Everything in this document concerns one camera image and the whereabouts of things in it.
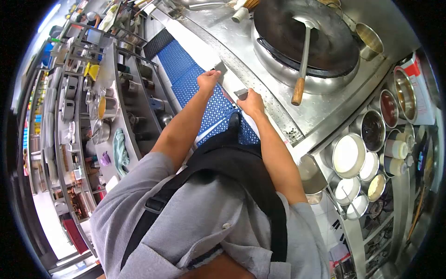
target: metal ladle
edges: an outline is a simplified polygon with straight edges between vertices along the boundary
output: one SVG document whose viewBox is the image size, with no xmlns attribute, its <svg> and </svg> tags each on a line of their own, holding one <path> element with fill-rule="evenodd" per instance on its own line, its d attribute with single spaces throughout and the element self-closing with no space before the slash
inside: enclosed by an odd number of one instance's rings
<svg viewBox="0 0 446 279">
<path fill-rule="evenodd" d="M 299 106 L 302 102 L 302 94 L 304 92 L 306 68 L 308 65 L 308 51 L 310 49 L 310 31 L 313 28 L 320 29 L 319 23 L 309 17 L 308 15 L 298 15 L 293 16 L 294 20 L 302 22 L 305 24 L 305 43 L 304 52 L 302 54 L 301 67 L 299 69 L 299 78 L 297 79 L 296 85 L 294 86 L 294 93 L 291 99 L 291 103 L 295 106 Z"/>
</svg>

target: left hand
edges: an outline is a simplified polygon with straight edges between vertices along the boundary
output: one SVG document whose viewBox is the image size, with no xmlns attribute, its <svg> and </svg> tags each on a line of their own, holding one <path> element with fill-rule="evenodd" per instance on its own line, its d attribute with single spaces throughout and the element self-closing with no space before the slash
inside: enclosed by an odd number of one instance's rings
<svg viewBox="0 0 446 279">
<path fill-rule="evenodd" d="M 217 84 L 217 79 L 220 77 L 222 72 L 211 70 L 206 73 L 202 73 L 197 77 L 197 83 L 200 87 L 200 91 L 212 94 L 214 87 Z"/>
</svg>

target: bottle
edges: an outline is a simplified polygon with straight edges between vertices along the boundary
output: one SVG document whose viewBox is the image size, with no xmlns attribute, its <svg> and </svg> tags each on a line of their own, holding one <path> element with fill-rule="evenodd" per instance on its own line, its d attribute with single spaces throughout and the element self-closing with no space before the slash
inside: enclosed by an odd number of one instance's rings
<svg viewBox="0 0 446 279">
<path fill-rule="evenodd" d="M 407 165 L 403 159 L 384 156 L 384 154 L 380 155 L 380 164 L 384 166 L 386 172 L 395 176 L 400 176 L 407 170 Z"/>
<path fill-rule="evenodd" d="M 406 159 L 409 149 L 407 143 L 403 141 L 395 141 L 388 139 L 386 141 L 386 147 L 384 149 L 384 155 L 393 157 L 396 159 Z"/>
</svg>

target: black apron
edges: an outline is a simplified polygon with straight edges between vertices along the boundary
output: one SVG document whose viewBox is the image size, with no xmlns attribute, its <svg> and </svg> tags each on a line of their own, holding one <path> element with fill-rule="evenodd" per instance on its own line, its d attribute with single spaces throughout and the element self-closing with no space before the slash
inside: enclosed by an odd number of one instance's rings
<svg viewBox="0 0 446 279">
<path fill-rule="evenodd" d="M 237 131 L 226 130 L 204 142 L 188 160 L 187 168 L 147 199 L 146 210 L 127 244 L 121 269 L 170 198 L 197 172 L 225 175 L 244 187 L 270 220 L 271 261 L 285 262 L 288 245 L 285 208 L 263 164 L 260 144 L 238 144 Z"/>
</svg>

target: red sauce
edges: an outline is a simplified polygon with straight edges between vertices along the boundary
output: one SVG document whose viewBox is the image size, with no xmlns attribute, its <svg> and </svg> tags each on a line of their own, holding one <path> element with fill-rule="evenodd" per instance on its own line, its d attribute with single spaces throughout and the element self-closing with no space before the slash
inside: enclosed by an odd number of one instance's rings
<svg viewBox="0 0 446 279">
<path fill-rule="evenodd" d="M 398 116 L 395 111 L 395 103 L 388 92 L 383 92 L 383 94 L 381 94 L 381 113 L 387 125 L 390 127 L 396 125 Z"/>
</svg>

